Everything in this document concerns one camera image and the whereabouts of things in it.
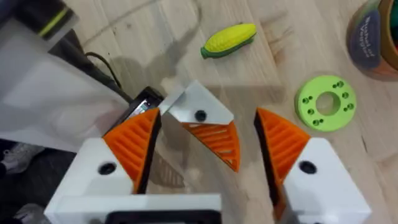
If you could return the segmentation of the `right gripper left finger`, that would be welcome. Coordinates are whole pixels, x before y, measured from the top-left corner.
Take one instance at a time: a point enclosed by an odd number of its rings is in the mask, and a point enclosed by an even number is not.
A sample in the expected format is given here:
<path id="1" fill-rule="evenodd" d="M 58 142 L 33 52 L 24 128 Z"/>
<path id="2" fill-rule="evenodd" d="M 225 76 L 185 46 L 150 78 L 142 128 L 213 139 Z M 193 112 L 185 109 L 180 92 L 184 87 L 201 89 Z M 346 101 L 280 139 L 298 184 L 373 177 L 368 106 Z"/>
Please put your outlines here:
<path id="1" fill-rule="evenodd" d="M 127 208 L 142 189 L 160 126 L 160 111 L 154 108 L 125 120 L 103 137 L 87 139 L 45 214 L 104 213 Z"/>

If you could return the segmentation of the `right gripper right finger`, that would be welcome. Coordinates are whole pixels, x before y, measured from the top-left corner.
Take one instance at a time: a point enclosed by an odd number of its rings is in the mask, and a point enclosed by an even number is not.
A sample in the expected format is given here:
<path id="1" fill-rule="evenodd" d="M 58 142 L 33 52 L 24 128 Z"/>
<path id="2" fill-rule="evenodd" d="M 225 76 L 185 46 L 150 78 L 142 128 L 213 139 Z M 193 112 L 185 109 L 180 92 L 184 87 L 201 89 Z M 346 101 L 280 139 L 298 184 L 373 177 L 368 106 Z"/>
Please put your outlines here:
<path id="1" fill-rule="evenodd" d="M 257 108 L 254 127 L 276 223 L 365 223 L 372 210 L 325 138 Z"/>

